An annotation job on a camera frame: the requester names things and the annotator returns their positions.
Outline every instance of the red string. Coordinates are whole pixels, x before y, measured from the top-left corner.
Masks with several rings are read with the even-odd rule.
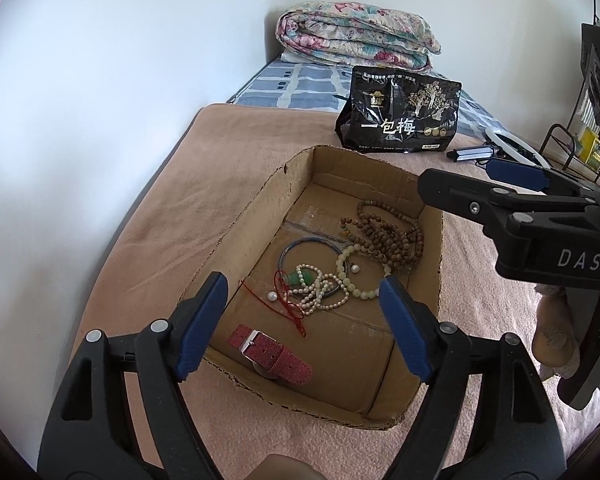
[[[300,307],[297,306],[295,303],[292,303],[285,299],[287,296],[287,293],[291,290],[291,287],[289,287],[289,285],[287,285],[287,283],[288,283],[288,276],[286,275],[286,272],[284,270],[277,270],[276,273],[273,275],[273,284],[276,289],[276,294],[278,295],[278,302],[285,308],[288,315],[284,314],[283,312],[280,312],[279,310],[276,310],[269,304],[265,303],[260,296],[258,296],[255,292],[253,292],[247,286],[247,284],[244,283],[244,280],[242,280],[240,282],[240,285],[244,286],[244,288],[246,288],[260,303],[262,303],[264,306],[266,306],[269,310],[272,310],[276,314],[279,314],[280,316],[286,317],[287,319],[293,321],[293,323],[295,324],[296,328],[298,329],[298,332],[300,333],[300,335],[302,337],[305,337],[306,330],[305,330],[304,326],[302,325],[302,318],[304,317],[304,313],[302,312]],[[282,289],[283,289],[282,292],[278,288],[279,285],[282,286]]]

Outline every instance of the bed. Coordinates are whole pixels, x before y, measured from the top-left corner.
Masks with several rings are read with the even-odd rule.
[[[443,75],[432,72],[436,77]],[[339,112],[349,95],[351,67],[288,63],[276,59],[258,72],[229,102],[237,105]],[[458,109],[458,133],[484,139],[485,128],[506,130],[464,90]]]
[[[302,149],[339,145],[333,124],[334,114],[329,112],[232,104],[204,108],[113,247],[75,344],[94,327],[118,335],[168,317],[192,276],[267,177]],[[450,147],[477,143],[456,136]],[[435,167],[487,179],[475,165],[452,163],[443,153],[371,156],[416,174]],[[219,202],[218,196],[224,199]],[[444,215],[440,319],[472,335],[499,338],[503,332],[516,332],[529,348],[538,295],[529,283],[499,277],[495,259],[493,243],[480,226]],[[477,378],[473,379],[449,463],[462,459],[472,427],[479,389]],[[132,375],[128,390],[142,455],[159,463],[136,381]],[[600,393],[585,410],[576,412],[558,400],[556,384],[555,379],[549,380],[546,388],[569,454],[600,422]],[[421,388],[403,422],[388,431],[369,431],[271,406],[207,363],[181,384],[181,390],[227,480],[243,479],[270,453],[308,462],[333,480],[382,478],[424,394]],[[232,407],[230,415],[227,406]]]

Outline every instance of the folded quilt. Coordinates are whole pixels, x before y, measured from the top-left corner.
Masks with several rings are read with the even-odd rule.
[[[428,72],[440,53],[429,23],[401,10],[357,2],[306,2],[278,20],[276,38],[285,56],[311,62],[400,68]]]

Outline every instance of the printed tree illustration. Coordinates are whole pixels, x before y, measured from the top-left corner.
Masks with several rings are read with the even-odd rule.
[[[409,104],[416,108],[416,117],[420,116],[420,109],[427,99],[429,99],[429,93],[424,89],[418,90],[409,96]]]
[[[437,121],[442,120],[442,112],[449,108],[449,101],[446,100],[446,96],[440,88],[440,83],[433,82],[425,85],[427,97],[429,99],[428,108],[431,113],[431,117]]]

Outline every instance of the blue gripper pad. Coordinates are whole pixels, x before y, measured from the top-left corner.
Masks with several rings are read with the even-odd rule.
[[[168,363],[178,381],[184,381],[190,372],[200,366],[220,317],[226,308],[229,286],[221,272],[212,272],[198,293],[181,301],[169,322],[170,335]]]
[[[542,191],[548,188],[550,184],[542,168],[500,158],[492,158],[487,162],[486,172],[491,180],[523,187],[531,191]]]
[[[413,301],[395,276],[380,283],[380,307],[409,371],[428,384],[442,358],[436,317]]]

